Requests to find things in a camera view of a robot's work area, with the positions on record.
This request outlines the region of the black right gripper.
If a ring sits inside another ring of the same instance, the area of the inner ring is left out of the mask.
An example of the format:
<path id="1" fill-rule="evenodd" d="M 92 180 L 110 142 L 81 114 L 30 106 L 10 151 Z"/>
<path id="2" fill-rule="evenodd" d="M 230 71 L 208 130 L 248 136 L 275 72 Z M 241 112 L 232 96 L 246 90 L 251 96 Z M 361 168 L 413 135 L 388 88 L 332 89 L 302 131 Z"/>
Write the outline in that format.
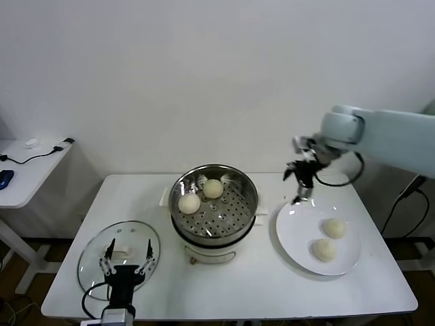
<path id="1" fill-rule="evenodd" d="M 321 164 L 315 160 L 296 160 L 287 163 L 287 167 L 283 172 L 283 180 L 287 180 L 292 175 L 295 175 L 299 184 L 297 194 L 292 200 L 292 204 L 300 204 L 311 198 L 313 179 L 318 171 L 321 170 Z"/>

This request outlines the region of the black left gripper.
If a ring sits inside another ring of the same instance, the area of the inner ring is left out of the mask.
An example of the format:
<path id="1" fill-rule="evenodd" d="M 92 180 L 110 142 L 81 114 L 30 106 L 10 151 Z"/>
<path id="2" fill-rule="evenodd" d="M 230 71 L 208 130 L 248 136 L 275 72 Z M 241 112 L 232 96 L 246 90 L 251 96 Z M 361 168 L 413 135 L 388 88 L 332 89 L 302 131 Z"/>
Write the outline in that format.
<path id="1" fill-rule="evenodd" d="M 141 265 L 116 265 L 111 262 L 116 239 L 113 238 L 106 248 L 104 256 L 99 259 L 99 266 L 105 276 L 105 282 L 111 287 L 110 308 L 130 308 L 133 305 L 135 287 L 145 280 L 145 271 L 153 264 L 154 250 L 148 240 L 146 261 Z"/>

